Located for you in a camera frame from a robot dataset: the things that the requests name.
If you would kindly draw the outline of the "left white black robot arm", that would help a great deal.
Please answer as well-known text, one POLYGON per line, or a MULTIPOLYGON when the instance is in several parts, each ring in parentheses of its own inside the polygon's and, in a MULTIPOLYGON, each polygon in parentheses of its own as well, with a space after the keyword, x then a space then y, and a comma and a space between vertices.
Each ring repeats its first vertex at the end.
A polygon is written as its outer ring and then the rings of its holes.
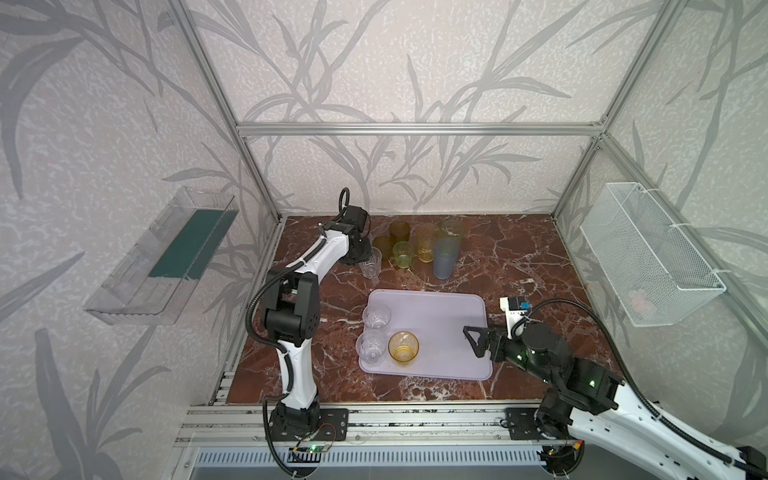
POLYGON ((369 213, 351 205, 350 198, 350 189, 343 188, 338 213, 319 225, 317 240, 293 262, 270 270, 246 307, 246 333, 275 349, 279 359, 282 393, 263 401, 270 440, 301 439, 321 428, 311 353, 321 319, 320 284, 335 265, 355 265, 372 256, 369 213))

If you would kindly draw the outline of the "green short glass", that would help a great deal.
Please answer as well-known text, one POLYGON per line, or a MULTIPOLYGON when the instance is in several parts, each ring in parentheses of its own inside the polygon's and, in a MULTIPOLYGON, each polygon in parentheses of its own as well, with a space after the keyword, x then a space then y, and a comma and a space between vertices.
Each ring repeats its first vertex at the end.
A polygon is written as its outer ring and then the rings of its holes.
POLYGON ((414 245, 409 241, 399 241, 392 248, 396 266, 399 269, 410 269, 415 257, 414 245))

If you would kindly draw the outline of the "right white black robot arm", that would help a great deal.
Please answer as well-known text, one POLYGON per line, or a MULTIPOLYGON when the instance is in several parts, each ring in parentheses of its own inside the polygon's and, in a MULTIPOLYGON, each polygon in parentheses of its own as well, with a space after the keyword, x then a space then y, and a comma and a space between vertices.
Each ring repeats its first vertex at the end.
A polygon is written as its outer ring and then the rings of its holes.
POLYGON ((547 385, 534 420, 542 434, 593 444, 659 479, 766 478, 762 452, 701 433, 655 406, 628 372, 576 356, 562 336, 533 319, 548 304, 503 297, 505 330, 463 329, 477 357, 509 363, 547 385))

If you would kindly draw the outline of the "yellow short glass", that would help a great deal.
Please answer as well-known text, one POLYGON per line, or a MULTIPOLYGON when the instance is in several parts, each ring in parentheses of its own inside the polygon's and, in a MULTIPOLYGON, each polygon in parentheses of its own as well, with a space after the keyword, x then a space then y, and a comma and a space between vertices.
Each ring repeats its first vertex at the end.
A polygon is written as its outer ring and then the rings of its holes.
POLYGON ((420 343, 416 335, 409 331, 394 333, 388 341, 390 357, 398 364, 405 365, 413 361, 420 350, 420 343))

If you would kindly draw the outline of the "lilac plastic tray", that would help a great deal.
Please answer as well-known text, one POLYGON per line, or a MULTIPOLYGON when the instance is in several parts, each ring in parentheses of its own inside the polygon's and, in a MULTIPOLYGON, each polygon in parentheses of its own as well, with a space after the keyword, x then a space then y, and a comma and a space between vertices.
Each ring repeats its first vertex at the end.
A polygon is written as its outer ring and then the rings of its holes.
POLYGON ((358 342, 358 364, 362 371, 453 380, 490 378, 493 367, 489 355, 477 357, 463 333, 466 326, 488 326, 481 297, 379 289, 369 295, 368 305, 388 308, 390 320, 379 329, 381 334, 374 337, 374 344, 381 351, 376 359, 365 360, 363 342, 358 342), (389 353, 389 341, 398 332, 413 334, 419 343, 415 358, 405 364, 397 362, 389 353))

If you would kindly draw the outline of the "amber dotted glass front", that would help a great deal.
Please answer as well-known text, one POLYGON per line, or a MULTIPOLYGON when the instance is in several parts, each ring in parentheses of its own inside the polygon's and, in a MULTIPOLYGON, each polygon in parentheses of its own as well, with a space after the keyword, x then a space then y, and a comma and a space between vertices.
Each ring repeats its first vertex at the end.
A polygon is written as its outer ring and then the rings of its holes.
POLYGON ((392 255, 393 245, 394 243, 390 236, 378 236, 372 241, 372 246, 381 252, 383 259, 389 258, 392 255))

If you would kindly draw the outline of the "clear faceted glass front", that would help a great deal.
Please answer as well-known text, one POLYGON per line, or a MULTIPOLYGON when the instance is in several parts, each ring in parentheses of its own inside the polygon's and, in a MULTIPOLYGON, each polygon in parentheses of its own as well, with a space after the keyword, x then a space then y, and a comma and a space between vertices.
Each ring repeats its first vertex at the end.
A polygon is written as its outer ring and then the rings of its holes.
POLYGON ((388 340, 376 329, 364 330, 356 341, 356 352, 363 365, 377 365, 387 355, 388 340))

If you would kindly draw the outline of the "clear faceted glass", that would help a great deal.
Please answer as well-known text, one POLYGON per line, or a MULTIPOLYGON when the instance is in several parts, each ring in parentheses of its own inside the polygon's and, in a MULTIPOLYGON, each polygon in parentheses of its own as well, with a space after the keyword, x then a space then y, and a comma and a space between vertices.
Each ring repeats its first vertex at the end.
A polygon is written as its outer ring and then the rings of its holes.
POLYGON ((378 248, 373 247, 370 257, 360 262, 358 267, 365 279, 377 279, 382 269, 382 252, 378 248))
POLYGON ((356 341, 356 352, 363 365, 377 365, 387 355, 388 340, 376 329, 364 330, 356 341))

